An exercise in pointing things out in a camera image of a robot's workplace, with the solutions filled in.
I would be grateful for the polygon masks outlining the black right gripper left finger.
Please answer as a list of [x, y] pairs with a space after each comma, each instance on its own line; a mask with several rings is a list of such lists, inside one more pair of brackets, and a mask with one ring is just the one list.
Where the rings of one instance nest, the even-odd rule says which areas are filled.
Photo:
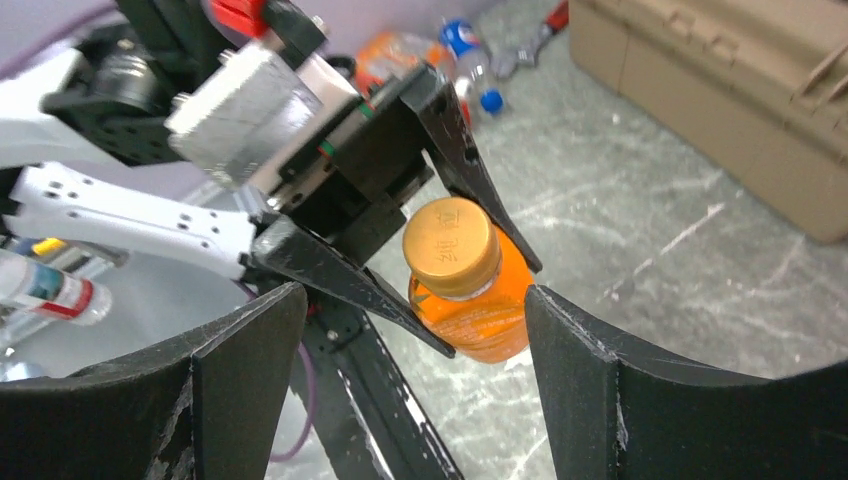
[[5, 479], [261, 479], [306, 317], [284, 284], [65, 378], [1, 386]]

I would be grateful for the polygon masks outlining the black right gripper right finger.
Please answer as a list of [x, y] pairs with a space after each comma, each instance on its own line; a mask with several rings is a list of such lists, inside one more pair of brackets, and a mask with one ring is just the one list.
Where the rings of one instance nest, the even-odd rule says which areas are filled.
[[670, 352], [544, 286], [526, 296], [560, 479], [843, 479], [847, 365], [765, 379]]

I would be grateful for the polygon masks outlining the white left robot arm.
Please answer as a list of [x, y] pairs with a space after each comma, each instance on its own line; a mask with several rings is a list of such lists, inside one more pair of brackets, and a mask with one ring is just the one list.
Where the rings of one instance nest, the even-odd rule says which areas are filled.
[[129, 167], [189, 162], [228, 189], [251, 186], [266, 212], [170, 227], [178, 259], [268, 290], [297, 281], [378, 314], [446, 356], [367, 261], [404, 224], [402, 205], [431, 177], [478, 204], [533, 272], [479, 157], [449, 79], [420, 62], [361, 93], [320, 54], [325, 34], [289, 1], [117, 1], [49, 117]]

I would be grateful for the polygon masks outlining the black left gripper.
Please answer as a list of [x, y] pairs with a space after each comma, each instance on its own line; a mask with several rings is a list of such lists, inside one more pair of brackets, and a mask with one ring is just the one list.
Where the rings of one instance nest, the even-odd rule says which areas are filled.
[[445, 189], [482, 207], [531, 271], [541, 272], [541, 259], [489, 175], [453, 83], [427, 63], [404, 77], [401, 93], [346, 102], [278, 169], [270, 206], [302, 228], [279, 217], [256, 237], [251, 255], [257, 266], [374, 313], [453, 358], [454, 347], [424, 327], [407, 300], [355, 265], [370, 260], [405, 223], [402, 205], [433, 175], [424, 151]]

